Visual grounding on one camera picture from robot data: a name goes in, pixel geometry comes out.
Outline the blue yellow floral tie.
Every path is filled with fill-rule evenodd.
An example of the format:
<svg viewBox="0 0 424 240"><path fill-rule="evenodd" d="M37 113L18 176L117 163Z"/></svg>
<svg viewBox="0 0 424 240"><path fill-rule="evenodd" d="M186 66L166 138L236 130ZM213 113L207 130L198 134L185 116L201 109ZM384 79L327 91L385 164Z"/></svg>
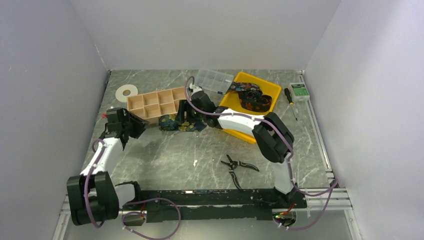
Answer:
<svg viewBox="0 0 424 240"><path fill-rule="evenodd" d="M158 128L161 131L201 132L206 127L207 126L201 121L193 123L185 121L184 123L179 123L176 120L175 114L166 114L158 118Z"/></svg>

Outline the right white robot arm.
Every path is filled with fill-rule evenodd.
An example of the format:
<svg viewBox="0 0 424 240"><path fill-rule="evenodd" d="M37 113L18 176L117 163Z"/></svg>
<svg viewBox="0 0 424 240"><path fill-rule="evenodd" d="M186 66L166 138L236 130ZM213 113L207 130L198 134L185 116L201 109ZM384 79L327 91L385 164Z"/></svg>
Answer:
<svg viewBox="0 0 424 240"><path fill-rule="evenodd" d="M206 124L212 128L235 130L255 138L263 157L273 164L274 187L276 203L287 208L295 201L296 181L293 177L291 160L294 155L294 137L288 131L281 119L274 113L266 115L250 115L227 107L217 107L212 112L199 109L194 100L203 103L209 96L203 90L197 90L189 95L184 89L187 103L204 118Z"/></svg>

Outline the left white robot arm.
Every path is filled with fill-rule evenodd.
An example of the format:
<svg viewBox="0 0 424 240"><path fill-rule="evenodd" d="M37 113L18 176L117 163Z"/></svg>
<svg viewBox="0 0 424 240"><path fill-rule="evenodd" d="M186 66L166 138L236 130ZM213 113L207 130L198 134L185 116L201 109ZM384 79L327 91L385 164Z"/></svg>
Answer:
<svg viewBox="0 0 424 240"><path fill-rule="evenodd" d="M105 117L104 130L91 146L92 159L66 183L71 219L76 226L92 224L100 228L106 220L116 219L125 205L137 210L144 203L136 181L114 184L110 174L129 139L138 139L149 122L122 107L108 109Z"/></svg>

